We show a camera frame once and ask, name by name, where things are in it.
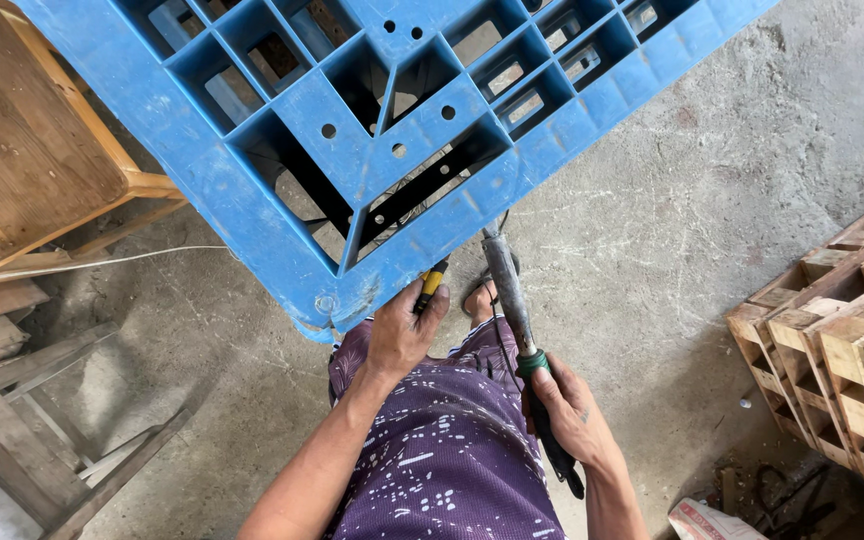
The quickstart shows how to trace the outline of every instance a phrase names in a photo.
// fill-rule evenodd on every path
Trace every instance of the blue plastic pallet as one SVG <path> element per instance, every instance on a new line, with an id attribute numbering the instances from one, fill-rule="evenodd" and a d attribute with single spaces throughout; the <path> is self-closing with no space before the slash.
<path id="1" fill-rule="evenodd" d="M 532 1 L 17 4 L 330 340 L 777 2 Z M 277 195 L 286 170 L 317 215 Z"/>

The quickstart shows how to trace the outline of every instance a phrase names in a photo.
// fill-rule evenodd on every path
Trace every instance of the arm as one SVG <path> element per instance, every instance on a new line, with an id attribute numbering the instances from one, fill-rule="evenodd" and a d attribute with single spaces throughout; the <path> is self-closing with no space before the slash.
<path id="1" fill-rule="evenodd" d="M 449 288 L 440 285 L 421 316 L 414 315 L 422 284 L 413 281 L 375 313 L 366 361 L 335 408 L 259 497 L 239 540 L 322 538 L 379 409 L 426 357 L 449 310 Z"/>
<path id="2" fill-rule="evenodd" d="M 546 352 L 546 358 L 552 373 L 536 369 L 532 387 L 549 411 L 558 444 L 582 463 L 589 540 L 648 540 L 625 457 L 589 385 L 555 355 Z M 528 399 L 522 399 L 522 405 L 533 433 Z"/>

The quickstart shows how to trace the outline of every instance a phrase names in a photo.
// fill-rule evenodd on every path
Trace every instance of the hand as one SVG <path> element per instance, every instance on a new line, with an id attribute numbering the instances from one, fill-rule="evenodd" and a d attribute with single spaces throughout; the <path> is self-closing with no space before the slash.
<path id="1" fill-rule="evenodd" d="M 421 315 L 412 312 L 425 282 L 409 283 L 375 312 L 363 367 L 373 376 L 398 383 L 428 354 L 439 323 L 449 312 L 449 286 L 441 284 Z"/>
<path id="2" fill-rule="evenodd" d="M 536 369 L 532 373 L 532 389 L 549 411 L 552 435 L 561 448 L 585 467 L 611 460 L 616 454 L 621 458 L 621 451 L 595 404 L 589 385 L 555 354 L 546 352 L 545 357 L 552 373 Z M 529 400 L 525 395 L 522 396 L 522 413 L 528 432 L 534 435 Z"/>

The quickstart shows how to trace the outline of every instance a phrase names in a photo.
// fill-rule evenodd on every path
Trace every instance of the white wire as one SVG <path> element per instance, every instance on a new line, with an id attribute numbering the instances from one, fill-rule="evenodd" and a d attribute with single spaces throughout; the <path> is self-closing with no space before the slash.
<path id="1" fill-rule="evenodd" d="M 113 258 L 110 260 L 99 260 L 97 262 L 87 262 L 84 264 L 76 264 L 74 266 L 63 266 L 61 268 L 43 268 L 39 270 L 26 270 L 24 272 L 12 272 L 11 274 L 0 274 L 0 280 L 6 278 L 18 278 L 20 276 L 32 276 L 39 275 L 50 270 L 59 270 L 65 272 L 66 270 L 75 270 L 76 268 L 89 268 L 90 266 L 101 266 L 103 264 L 113 264 L 113 263 L 124 263 L 126 261 L 135 261 L 136 259 L 142 259 L 146 257 L 151 257 L 153 255 L 161 255 L 163 253 L 170 253 L 174 251 L 183 251 L 183 250 L 197 250 L 197 249 L 213 249 L 213 250 L 228 250 L 231 254 L 232 250 L 230 250 L 227 246 L 181 246 L 177 248 L 169 248 L 167 250 L 161 251 L 152 251 L 152 252 L 143 252 L 141 254 L 135 254 L 133 256 L 126 256 L 123 258 Z"/>

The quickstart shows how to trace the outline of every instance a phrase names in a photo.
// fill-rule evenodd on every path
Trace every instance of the yellow screwdriver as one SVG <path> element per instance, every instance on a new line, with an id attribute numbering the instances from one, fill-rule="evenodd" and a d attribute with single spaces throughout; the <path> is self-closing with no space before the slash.
<path id="1" fill-rule="evenodd" d="M 429 300 L 432 300 L 432 295 L 435 294 L 435 289 L 439 288 L 439 284 L 442 282 L 442 276 L 446 273 L 446 269 L 449 268 L 449 255 L 446 255 L 444 259 L 436 262 L 435 266 L 425 271 L 422 274 L 422 279 L 425 280 L 425 284 L 422 286 L 422 293 L 418 295 L 418 300 L 415 301 L 415 307 L 412 308 L 412 313 L 416 315 L 421 315 L 422 312 L 426 310 L 426 306 L 428 306 Z"/>

